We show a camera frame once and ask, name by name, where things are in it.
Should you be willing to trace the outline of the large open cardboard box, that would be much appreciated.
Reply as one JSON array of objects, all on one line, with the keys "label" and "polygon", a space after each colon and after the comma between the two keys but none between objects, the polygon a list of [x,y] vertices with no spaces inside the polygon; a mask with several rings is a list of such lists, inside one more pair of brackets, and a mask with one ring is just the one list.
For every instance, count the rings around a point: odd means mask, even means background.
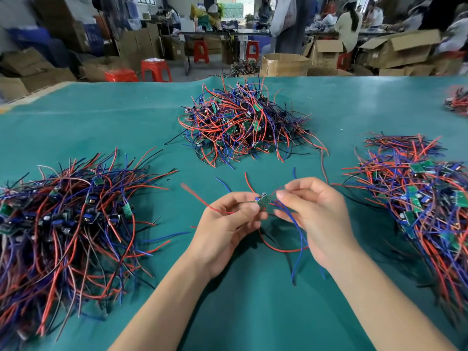
[{"label": "large open cardboard box", "polygon": [[357,63],[373,69],[397,68],[422,63],[441,42],[438,29],[416,30],[374,37],[360,46]]}]

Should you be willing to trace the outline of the single wired green circuit board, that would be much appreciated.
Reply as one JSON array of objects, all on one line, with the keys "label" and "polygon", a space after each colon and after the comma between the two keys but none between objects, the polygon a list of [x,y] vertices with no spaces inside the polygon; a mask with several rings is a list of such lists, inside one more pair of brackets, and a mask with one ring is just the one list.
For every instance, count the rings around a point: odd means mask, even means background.
[{"label": "single wired green circuit board", "polygon": [[[277,190],[275,190],[270,195],[267,194],[267,193],[260,193],[260,195],[255,198],[255,202],[260,207],[262,212],[263,211],[266,212],[266,209],[268,207],[272,206],[272,207],[275,207],[275,208],[279,209],[282,212],[285,212],[285,213],[289,214],[290,212],[287,210],[286,206],[281,204],[279,202],[279,200],[273,199],[273,195],[275,195],[276,192],[277,192]],[[301,241],[301,247],[300,248],[296,248],[296,249],[281,248],[279,246],[278,242],[276,242],[276,240],[272,236],[267,234],[266,231],[263,228],[260,228],[258,230],[258,234],[260,236],[260,239],[261,239],[262,243],[267,248],[269,248],[272,251],[285,254],[286,260],[288,262],[290,274],[291,274],[291,283],[292,283],[293,286],[297,286],[296,275],[297,275],[298,265],[299,265],[299,262],[301,261],[301,257],[302,257],[302,254],[303,254],[304,250],[308,249],[308,245],[307,245],[307,242],[306,242],[306,237],[305,237],[305,234],[304,234],[305,233],[304,230],[299,227],[298,223],[294,220],[294,218],[291,218],[291,219],[292,219],[292,224],[296,227],[296,229],[298,230],[298,233],[300,235],[300,241]]]}]

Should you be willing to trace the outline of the flat cardboard box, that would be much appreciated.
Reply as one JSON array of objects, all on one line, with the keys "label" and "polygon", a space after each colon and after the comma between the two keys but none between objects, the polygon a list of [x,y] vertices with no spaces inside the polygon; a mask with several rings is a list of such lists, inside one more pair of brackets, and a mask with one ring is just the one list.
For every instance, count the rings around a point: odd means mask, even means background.
[{"label": "flat cardboard box", "polygon": [[384,77],[426,77],[430,76],[435,70],[432,64],[412,64],[398,68],[380,69],[378,76]]}]

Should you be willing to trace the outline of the grey work table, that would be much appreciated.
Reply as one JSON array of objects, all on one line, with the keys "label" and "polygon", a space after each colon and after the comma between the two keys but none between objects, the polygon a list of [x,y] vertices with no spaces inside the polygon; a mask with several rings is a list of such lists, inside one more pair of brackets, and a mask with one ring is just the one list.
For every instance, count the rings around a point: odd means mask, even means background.
[{"label": "grey work table", "polygon": [[211,53],[221,54],[224,65],[244,61],[246,44],[248,40],[270,39],[268,30],[230,29],[217,31],[180,31],[177,38],[184,46],[186,59],[184,60],[185,75],[189,75],[193,58],[193,45],[195,40],[204,40],[207,43],[209,57]]}]

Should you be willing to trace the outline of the person's right hand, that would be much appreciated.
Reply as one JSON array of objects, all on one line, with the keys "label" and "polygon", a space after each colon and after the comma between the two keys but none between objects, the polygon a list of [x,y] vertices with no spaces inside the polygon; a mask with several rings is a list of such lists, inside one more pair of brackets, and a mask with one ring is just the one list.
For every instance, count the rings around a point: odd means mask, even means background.
[{"label": "person's right hand", "polygon": [[344,197],[327,183],[319,203],[302,201],[298,205],[283,205],[289,209],[290,215],[279,209],[275,209],[275,215],[288,222],[294,218],[307,234],[314,259],[331,275],[335,271],[343,271],[352,252],[361,251]]}]

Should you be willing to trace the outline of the heap of brown cardboard boxes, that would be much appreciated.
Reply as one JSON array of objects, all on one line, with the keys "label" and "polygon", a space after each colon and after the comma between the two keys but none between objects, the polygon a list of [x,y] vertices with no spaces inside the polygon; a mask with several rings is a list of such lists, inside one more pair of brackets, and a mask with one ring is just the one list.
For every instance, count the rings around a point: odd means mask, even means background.
[{"label": "heap of brown cardboard boxes", "polygon": [[[158,26],[147,23],[139,30],[125,31],[116,41],[118,57],[100,57],[85,61],[79,68],[81,78],[87,82],[106,82],[104,72],[110,69],[131,69],[141,73],[141,61],[162,58]],[[43,67],[38,72],[22,77],[1,77],[0,96],[4,101],[14,101],[44,88],[62,82],[77,81],[70,68]]]}]

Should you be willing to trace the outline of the blue plastic crate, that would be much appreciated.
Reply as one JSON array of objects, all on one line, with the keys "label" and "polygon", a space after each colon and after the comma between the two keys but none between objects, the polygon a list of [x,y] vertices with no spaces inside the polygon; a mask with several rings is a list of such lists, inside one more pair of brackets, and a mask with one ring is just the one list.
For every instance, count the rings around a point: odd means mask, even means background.
[{"label": "blue plastic crate", "polygon": [[21,49],[34,48],[41,54],[44,54],[46,46],[52,41],[49,31],[38,26],[6,28],[6,32]]}]

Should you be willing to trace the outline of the person's right forearm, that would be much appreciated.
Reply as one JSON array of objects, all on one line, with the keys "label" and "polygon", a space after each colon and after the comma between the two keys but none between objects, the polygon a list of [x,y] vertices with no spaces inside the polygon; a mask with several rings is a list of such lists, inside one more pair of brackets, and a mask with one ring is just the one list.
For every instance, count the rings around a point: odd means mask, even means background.
[{"label": "person's right forearm", "polygon": [[320,263],[377,351],[458,351],[360,247],[322,251]]}]

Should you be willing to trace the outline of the person's left hand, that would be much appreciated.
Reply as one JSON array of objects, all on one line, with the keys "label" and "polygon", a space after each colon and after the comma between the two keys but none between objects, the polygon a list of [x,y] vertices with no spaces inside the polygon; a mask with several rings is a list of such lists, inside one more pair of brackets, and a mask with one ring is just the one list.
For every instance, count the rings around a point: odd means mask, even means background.
[{"label": "person's left hand", "polygon": [[191,258],[201,265],[209,280],[217,277],[226,267],[239,243],[261,227],[268,213],[238,211],[217,215],[217,201],[204,210],[189,245]]}]

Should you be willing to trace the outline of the teal table mat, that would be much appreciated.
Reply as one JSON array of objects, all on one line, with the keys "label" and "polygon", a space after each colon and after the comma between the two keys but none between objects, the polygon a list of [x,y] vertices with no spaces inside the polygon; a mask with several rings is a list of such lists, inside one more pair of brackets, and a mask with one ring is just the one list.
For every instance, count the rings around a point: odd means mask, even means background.
[{"label": "teal table mat", "polygon": [[[149,160],[148,171],[163,174],[157,181],[168,188],[142,189],[132,198],[136,218],[157,226],[138,233],[175,237],[144,267],[160,282],[184,252],[204,206],[180,187],[187,184],[203,200],[212,202],[227,189],[272,193],[297,177],[323,179],[318,150],[303,146],[284,162],[275,153],[241,158],[231,167],[202,163],[184,137],[167,141],[183,129],[182,106],[209,89],[222,88],[219,78],[186,83],[72,83],[34,102],[0,115],[0,184],[13,183],[29,173],[41,178],[38,165],[57,170],[69,159],[110,154],[118,147],[117,162],[138,161],[152,147],[163,151]],[[294,77],[266,78],[265,87],[276,103],[311,115],[307,124],[328,149],[324,167],[330,183],[342,183],[344,168],[355,166],[354,150],[365,156],[363,141],[370,133],[440,137],[444,160],[468,164],[468,119],[450,113],[443,100],[464,77]],[[182,341],[184,351],[372,351],[344,296],[329,275],[324,279],[311,254],[302,254],[296,286],[285,254],[248,236],[240,253],[220,279],[210,285]]]}]

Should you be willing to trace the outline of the white plastic bag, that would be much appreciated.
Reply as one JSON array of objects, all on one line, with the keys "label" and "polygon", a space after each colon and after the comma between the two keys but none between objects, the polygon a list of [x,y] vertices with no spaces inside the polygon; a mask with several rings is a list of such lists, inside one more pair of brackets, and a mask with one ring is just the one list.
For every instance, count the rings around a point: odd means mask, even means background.
[{"label": "white plastic bag", "polygon": [[277,0],[270,26],[270,34],[273,37],[278,37],[283,31],[295,25],[296,18],[296,0]]}]

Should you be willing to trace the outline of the person's left forearm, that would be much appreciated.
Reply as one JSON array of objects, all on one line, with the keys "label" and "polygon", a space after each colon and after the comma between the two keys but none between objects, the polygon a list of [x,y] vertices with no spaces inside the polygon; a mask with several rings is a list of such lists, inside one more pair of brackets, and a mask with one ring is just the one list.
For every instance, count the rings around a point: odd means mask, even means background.
[{"label": "person's left forearm", "polygon": [[202,292],[231,257],[187,249],[108,351],[176,351]]}]

